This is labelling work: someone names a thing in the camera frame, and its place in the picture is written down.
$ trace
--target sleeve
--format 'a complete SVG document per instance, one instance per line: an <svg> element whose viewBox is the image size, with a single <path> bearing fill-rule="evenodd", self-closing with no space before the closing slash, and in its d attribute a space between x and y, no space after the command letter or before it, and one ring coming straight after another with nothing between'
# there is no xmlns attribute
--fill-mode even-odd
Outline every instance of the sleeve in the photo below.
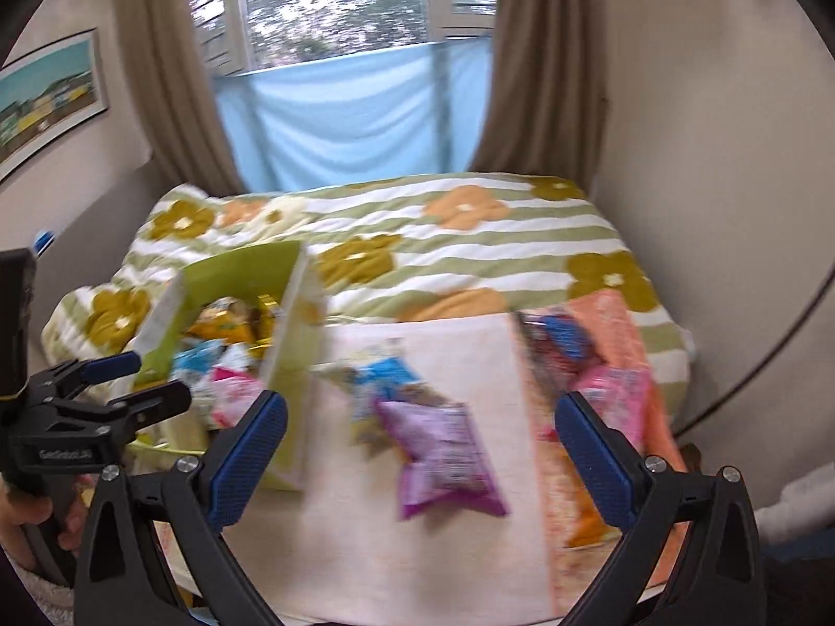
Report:
<svg viewBox="0 0 835 626"><path fill-rule="evenodd" d="M29 591L35 603L55 626L73 626L73 591L56 586L38 575L27 572L8 558L21 583Z"/></svg>

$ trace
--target gift box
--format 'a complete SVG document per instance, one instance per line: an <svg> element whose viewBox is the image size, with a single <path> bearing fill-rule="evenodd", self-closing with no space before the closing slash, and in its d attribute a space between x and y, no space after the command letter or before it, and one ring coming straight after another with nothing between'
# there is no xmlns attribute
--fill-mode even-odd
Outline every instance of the gift box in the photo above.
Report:
<svg viewBox="0 0 835 626"><path fill-rule="evenodd" d="M287 433L261 480L262 487L299 490L303 486L306 423L312 399L310 367L320 362L325 299L305 244L283 241L233 249L186 266L165 287L157 305L128 347L142 357L136 375L122 380L111 397L131 393L169 378L182 333L203 306L231 296L249 304L270 294L280 305L272 345L260 366L266 388L287 402ZM143 468L170 468L183 455L199 451L154 447L141 440L130 445Z"/></svg>

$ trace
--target painting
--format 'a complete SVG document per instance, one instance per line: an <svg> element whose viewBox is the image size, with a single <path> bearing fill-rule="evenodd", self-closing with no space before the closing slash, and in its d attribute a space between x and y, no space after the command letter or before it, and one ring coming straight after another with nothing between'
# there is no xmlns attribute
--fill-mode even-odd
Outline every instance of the painting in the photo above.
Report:
<svg viewBox="0 0 835 626"><path fill-rule="evenodd" d="M95 30L0 70L0 183L37 152L107 110Z"/></svg>

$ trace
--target pink snack bag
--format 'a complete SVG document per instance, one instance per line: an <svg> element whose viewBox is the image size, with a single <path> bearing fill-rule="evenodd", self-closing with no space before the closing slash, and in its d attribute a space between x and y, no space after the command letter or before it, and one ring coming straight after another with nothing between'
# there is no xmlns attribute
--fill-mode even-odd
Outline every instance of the pink snack bag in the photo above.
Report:
<svg viewBox="0 0 835 626"><path fill-rule="evenodd" d="M646 402L652 387L648 369L615 369L598 365L579 376L572 391L579 391L604 424L623 433L641 451Z"/></svg>
<svg viewBox="0 0 835 626"><path fill-rule="evenodd" d="M235 426L264 390L255 377L220 367L210 372L210 384L217 398L211 418L221 428Z"/></svg>

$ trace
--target black cable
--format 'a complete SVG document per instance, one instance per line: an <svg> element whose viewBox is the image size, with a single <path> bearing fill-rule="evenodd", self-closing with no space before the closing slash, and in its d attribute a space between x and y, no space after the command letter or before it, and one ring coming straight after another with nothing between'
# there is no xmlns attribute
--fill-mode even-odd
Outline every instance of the black cable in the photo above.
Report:
<svg viewBox="0 0 835 626"><path fill-rule="evenodd" d="M734 397L739 395L745 388L760 376L760 373L763 372L768 365L771 365L771 362L774 360L775 357L780 355L784 348L788 346L792 342L792 339L797 335L797 333L803 328L803 326L809 322L809 318L811 318L817 307L824 302L824 298L826 298L829 290L832 288L832 283L835 283L835 263L829 269L829 273L827 277L825 277L824 281L821 283L821 286L817 288L817 292L815 293L814 297L811 301L806 305L806 308L803 309L803 313L800 313L800 316L794 321L794 324L788 329L786 334L782 336L782 338L778 341L777 345L772 348L768 355L766 355L760 363L754 367L750 372L748 372L745 377L736 384L733 388L731 388L725 395L723 395L719 400L714 402L712 405L708 406L704 412L701 412L695 418L691 419L689 422L684 424L682 428L678 429L675 433L673 433L673 437L680 438L683 434L687 433L688 430L692 430L696 426L698 426L704 420L709 419L715 413L719 412L724 405L728 404L730 400Z"/></svg>

